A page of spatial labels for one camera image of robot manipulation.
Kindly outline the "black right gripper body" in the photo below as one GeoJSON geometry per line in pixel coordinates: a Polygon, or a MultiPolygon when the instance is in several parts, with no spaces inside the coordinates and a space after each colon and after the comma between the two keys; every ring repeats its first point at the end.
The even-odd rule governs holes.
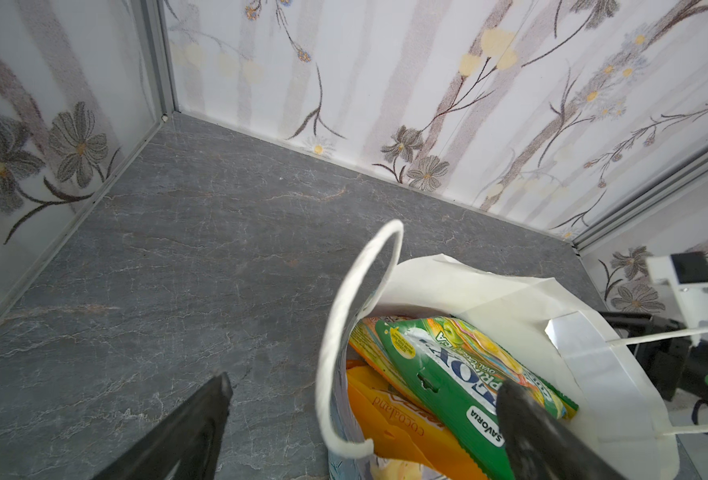
{"type": "Polygon", "coordinates": [[[683,390],[708,406],[708,341],[695,347],[685,338],[644,343],[635,357],[664,400],[683,390]]]}

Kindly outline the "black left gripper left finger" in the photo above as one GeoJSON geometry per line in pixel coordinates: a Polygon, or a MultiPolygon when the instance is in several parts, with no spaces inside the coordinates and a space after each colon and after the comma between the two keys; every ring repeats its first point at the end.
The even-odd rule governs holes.
{"type": "Polygon", "coordinates": [[[228,375],[214,376],[95,477],[214,478],[232,396],[228,375]]]}

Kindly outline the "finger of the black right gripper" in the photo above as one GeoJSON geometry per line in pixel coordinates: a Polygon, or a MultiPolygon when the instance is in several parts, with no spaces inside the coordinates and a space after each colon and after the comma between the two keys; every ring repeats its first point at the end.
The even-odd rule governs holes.
{"type": "Polygon", "coordinates": [[[600,311],[600,314],[612,328],[627,333],[665,333],[685,328],[677,320],[650,313],[600,311]]]}

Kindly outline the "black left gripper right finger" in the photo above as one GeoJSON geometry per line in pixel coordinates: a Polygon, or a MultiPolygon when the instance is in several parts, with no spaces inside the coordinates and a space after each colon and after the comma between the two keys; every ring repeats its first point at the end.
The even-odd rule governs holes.
{"type": "Polygon", "coordinates": [[[498,392],[505,450],[517,479],[621,479],[623,476],[561,425],[521,385],[498,392]]]}

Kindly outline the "floral white paper bag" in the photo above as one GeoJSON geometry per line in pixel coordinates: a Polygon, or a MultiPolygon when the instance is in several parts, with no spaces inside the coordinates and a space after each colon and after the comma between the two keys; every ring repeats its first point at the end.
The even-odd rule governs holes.
{"type": "Polygon", "coordinates": [[[579,442],[629,479],[672,479],[680,468],[662,397],[601,315],[553,279],[506,277],[444,256],[402,261],[397,252],[378,288],[358,310],[354,298],[386,245],[402,247],[404,226],[393,220],[364,247],[333,302],[320,351],[316,411],[334,479],[391,478],[398,467],[431,479],[439,466],[414,436],[450,432],[475,460],[478,475],[509,479],[512,470],[497,416],[497,396],[514,381],[543,400],[579,442]],[[408,387],[426,387],[429,414],[396,422],[397,451],[379,453],[349,398],[347,345],[365,319],[394,308],[414,321],[376,327],[371,336],[405,368],[408,387]]]}

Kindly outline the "green yellow Fox's candy bag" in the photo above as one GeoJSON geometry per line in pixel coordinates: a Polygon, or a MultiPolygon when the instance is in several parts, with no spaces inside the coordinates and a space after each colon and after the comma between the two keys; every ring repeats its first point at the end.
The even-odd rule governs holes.
{"type": "Polygon", "coordinates": [[[408,387],[491,479],[514,477],[497,412],[505,382],[523,386],[557,420],[570,420],[579,410],[575,401],[461,319],[382,317],[376,331],[408,387]]]}

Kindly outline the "yellow mango Lot100 bag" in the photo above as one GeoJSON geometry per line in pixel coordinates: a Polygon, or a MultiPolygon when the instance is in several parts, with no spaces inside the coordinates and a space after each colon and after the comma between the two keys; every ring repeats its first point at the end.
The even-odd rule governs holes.
{"type": "Polygon", "coordinates": [[[348,396],[365,438],[381,458],[375,479],[485,479],[439,420],[415,406],[367,365],[347,370],[348,396]]]}

